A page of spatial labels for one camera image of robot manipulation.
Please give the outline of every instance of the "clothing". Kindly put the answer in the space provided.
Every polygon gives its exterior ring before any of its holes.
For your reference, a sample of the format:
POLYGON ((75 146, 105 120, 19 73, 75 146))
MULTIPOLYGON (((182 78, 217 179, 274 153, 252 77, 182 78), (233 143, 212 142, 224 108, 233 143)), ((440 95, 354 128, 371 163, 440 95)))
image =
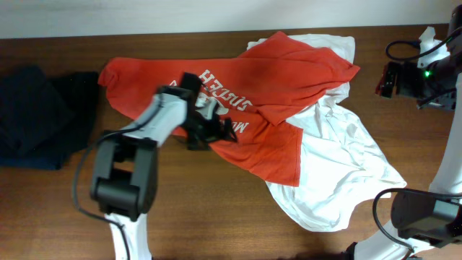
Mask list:
POLYGON ((238 143, 211 148, 266 181, 298 186, 302 129, 285 119, 316 103, 326 90, 348 82, 359 67, 328 48, 313 48, 278 32, 237 58, 138 60, 115 58, 100 75, 110 104, 138 117, 160 85, 175 85, 183 72, 200 75, 222 118, 231 118, 238 143))
MULTIPOLYGON (((313 47, 331 48, 353 62, 352 37, 290 37, 313 47)), ((250 42, 248 47, 255 48, 264 41, 250 42)), ((337 105, 348 93, 349 83, 328 90, 316 104, 286 120, 303 129, 300 185, 266 182, 278 205, 307 230, 332 232, 347 228, 353 209, 360 202, 373 199, 384 189, 406 186, 360 119, 337 105)))
POLYGON ((59 170, 69 156, 87 146, 96 118, 99 86, 96 72, 77 72, 65 77, 46 79, 42 71, 36 67, 28 67, 12 77, 32 79, 40 75, 40 81, 30 80, 31 84, 23 84, 24 80, 8 81, 14 91, 5 97, 16 95, 15 99, 0 108, 0 113, 8 113, 10 118, 27 111, 27 118, 9 124, 5 132, 23 132, 26 137, 17 137, 23 147, 32 147, 23 153, 15 152, 6 144, 5 138, 0 138, 0 165, 43 170, 59 170), (47 88, 36 98, 35 89, 47 88), (9 108, 21 105, 21 109, 9 108), (43 125, 48 131, 37 131, 43 125))

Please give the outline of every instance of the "wooden table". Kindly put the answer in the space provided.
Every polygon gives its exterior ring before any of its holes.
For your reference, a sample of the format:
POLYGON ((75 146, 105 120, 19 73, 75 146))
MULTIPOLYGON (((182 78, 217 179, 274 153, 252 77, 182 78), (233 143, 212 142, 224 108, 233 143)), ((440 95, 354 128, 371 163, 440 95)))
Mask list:
MULTIPOLYGON (((436 26, 444 38, 447 25, 436 26)), ((409 187, 427 190, 437 172, 450 131, 452 113, 417 110, 414 100, 384 100, 374 89, 392 40, 417 39, 425 26, 285 30, 287 34, 326 33, 356 39, 350 97, 342 105, 355 112, 409 187)), ((22 64, 38 64, 47 75, 100 71, 115 56, 143 59, 231 58, 248 41, 275 31, 78 38, 0 40, 0 75, 22 64)), ((397 48, 396 55, 414 54, 397 48)), ((95 136, 130 120, 101 99, 95 136)), ((0 259, 113 259, 106 224, 78 213, 71 203, 71 180, 81 152, 63 170, 48 172, 0 168, 0 259)), ((94 154, 82 173, 79 193, 85 207, 94 154)), ((354 211, 347 230, 312 233, 299 227, 271 198, 259 178, 225 162, 213 152, 189 152, 169 139, 160 152, 159 190, 149 213, 149 246, 161 259, 276 259, 308 252, 340 252, 376 230, 371 201, 354 211)), ((380 203, 383 222, 391 200, 380 203)), ((448 246, 420 255, 460 259, 462 247, 448 246)))

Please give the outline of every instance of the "white wall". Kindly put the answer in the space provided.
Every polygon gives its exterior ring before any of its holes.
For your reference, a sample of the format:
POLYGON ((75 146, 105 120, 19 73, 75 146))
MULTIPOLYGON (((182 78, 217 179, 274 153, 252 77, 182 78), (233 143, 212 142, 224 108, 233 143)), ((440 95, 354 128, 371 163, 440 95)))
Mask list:
POLYGON ((447 23, 462 0, 0 0, 0 38, 447 23))

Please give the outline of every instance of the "brown wood surface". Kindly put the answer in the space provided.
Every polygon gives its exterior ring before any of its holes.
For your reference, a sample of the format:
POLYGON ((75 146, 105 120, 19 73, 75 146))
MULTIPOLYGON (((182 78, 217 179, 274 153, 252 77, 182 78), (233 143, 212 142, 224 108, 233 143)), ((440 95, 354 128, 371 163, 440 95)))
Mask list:
MULTIPOLYGON (((287 30, 288 34, 326 33, 356 39, 350 97, 342 105, 355 112, 409 187, 427 190, 443 157, 453 114, 417 110, 414 100, 384 100, 374 89, 388 59, 392 40, 417 39, 425 26, 355 27, 287 30)), ((446 25, 437 25, 440 38, 446 25)), ((38 64, 47 75, 100 71, 111 57, 143 59, 231 58, 247 42, 274 31, 78 38, 0 40, 0 74, 24 64, 38 64)), ((397 48, 396 55, 414 54, 397 48)), ((95 136, 119 129, 129 120, 101 98, 95 136)), ((57 172, 0 168, 0 259, 114 259, 106 224, 78 213, 71 203, 71 180, 81 152, 57 172)), ((87 197, 94 154, 79 185, 87 197)), ((189 152, 169 139, 160 152, 159 189, 149 213, 149 246, 162 259, 276 259, 308 252, 340 252, 376 230, 371 201, 361 203, 349 228, 312 233, 279 208, 259 178, 225 162, 213 152, 189 152)), ((380 203, 388 219, 391 200, 380 203)), ((448 246, 420 255, 425 259, 460 259, 462 247, 448 246)))

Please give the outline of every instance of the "red t-shirt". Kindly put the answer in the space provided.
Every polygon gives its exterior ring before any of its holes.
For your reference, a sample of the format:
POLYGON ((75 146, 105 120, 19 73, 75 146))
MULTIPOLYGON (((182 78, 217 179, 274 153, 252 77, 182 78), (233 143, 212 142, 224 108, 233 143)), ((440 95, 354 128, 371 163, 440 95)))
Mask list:
POLYGON ((183 72, 200 76, 222 118, 231 118, 238 143, 215 142, 221 157, 265 181, 298 186, 302 129, 285 122, 317 102, 326 90, 350 81, 359 67, 329 48, 313 48, 278 32, 237 58, 140 60, 114 58, 99 83, 110 104, 137 118, 161 85, 176 85, 183 72))

